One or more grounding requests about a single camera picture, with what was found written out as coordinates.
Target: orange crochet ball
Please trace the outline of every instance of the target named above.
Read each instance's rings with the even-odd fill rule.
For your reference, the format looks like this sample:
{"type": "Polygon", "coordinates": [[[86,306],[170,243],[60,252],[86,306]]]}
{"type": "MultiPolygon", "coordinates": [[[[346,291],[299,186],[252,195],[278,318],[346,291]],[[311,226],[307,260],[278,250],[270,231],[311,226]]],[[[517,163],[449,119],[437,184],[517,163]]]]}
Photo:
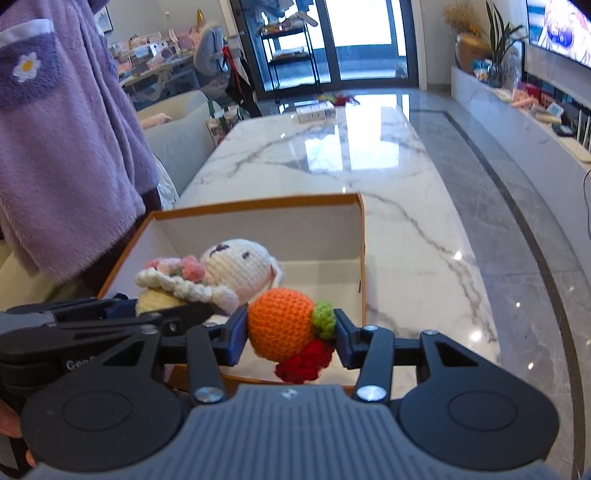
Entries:
{"type": "Polygon", "coordinates": [[[289,288],[272,288],[248,306],[248,336],[255,352],[282,363],[314,340],[311,298],[289,288]]]}

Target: green crochet leaf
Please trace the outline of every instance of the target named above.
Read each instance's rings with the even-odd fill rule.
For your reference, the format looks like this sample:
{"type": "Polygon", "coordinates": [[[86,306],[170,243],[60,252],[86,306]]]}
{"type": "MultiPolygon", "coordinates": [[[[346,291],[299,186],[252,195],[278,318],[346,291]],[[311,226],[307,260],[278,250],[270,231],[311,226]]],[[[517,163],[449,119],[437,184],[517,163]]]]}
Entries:
{"type": "Polygon", "coordinates": [[[312,311],[312,325],[316,328],[316,335],[321,340],[335,338],[336,318],[333,307],[326,301],[321,301],[314,306],[312,311]]]}

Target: door frame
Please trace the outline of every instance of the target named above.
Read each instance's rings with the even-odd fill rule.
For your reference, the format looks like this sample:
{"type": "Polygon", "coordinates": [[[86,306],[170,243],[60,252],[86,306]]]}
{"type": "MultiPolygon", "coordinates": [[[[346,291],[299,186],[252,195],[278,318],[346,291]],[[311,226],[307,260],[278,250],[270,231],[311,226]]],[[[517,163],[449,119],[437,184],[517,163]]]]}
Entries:
{"type": "MultiPolygon", "coordinates": [[[[228,23],[232,20],[232,30],[234,26],[237,28],[238,35],[241,38],[242,48],[244,50],[246,60],[251,66],[253,87],[256,91],[256,96],[260,100],[274,99],[273,90],[266,91],[262,80],[261,72],[259,71],[258,62],[255,51],[251,41],[251,32],[248,30],[248,25],[242,9],[241,0],[219,0],[222,7],[223,14],[228,23]],[[229,19],[228,14],[232,14],[233,18],[229,19]]],[[[408,78],[377,78],[377,79],[354,79],[341,80],[339,62],[336,54],[335,41],[332,30],[330,28],[330,17],[326,7],[325,0],[315,0],[316,9],[320,20],[320,28],[324,39],[324,50],[326,52],[326,59],[329,67],[331,81],[329,83],[322,83],[322,90],[342,90],[342,89],[361,89],[361,88],[385,88],[385,87],[419,87],[420,80],[423,77],[422,72],[419,72],[418,65],[418,48],[417,38],[415,34],[415,17],[417,13],[413,12],[412,0],[400,0],[402,10],[402,25],[404,28],[404,37],[407,49],[407,70],[408,78]]],[[[316,93],[315,85],[299,85],[295,87],[285,88],[280,90],[279,98],[306,96],[316,93]]]]}

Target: potted plant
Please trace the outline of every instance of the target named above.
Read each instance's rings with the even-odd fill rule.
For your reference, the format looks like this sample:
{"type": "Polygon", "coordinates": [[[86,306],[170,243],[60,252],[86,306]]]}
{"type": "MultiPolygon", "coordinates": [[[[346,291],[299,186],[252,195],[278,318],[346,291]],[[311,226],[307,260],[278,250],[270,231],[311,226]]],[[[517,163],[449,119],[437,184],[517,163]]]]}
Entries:
{"type": "Polygon", "coordinates": [[[491,25],[490,37],[492,50],[492,64],[488,70],[488,85],[494,88],[501,88],[503,86],[501,63],[511,46],[526,38],[515,36],[524,26],[521,24],[515,27],[510,22],[505,23],[499,9],[494,3],[488,0],[486,2],[486,13],[488,14],[488,21],[491,25]]]}
{"type": "Polygon", "coordinates": [[[468,1],[456,1],[443,7],[445,23],[456,32],[456,64],[466,73],[472,73],[474,60],[489,59],[491,48],[482,38],[474,7],[468,1]]]}

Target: small box on table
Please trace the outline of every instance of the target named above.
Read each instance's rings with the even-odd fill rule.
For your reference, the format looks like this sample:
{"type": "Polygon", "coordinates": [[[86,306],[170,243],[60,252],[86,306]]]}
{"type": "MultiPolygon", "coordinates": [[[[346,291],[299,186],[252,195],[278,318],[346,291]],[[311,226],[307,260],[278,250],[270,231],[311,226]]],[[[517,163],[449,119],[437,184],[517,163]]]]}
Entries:
{"type": "Polygon", "coordinates": [[[301,124],[314,122],[316,120],[325,120],[327,118],[336,118],[335,106],[330,102],[320,102],[314,105],[301,106],[295,109],[297,119],[301,124]]]}

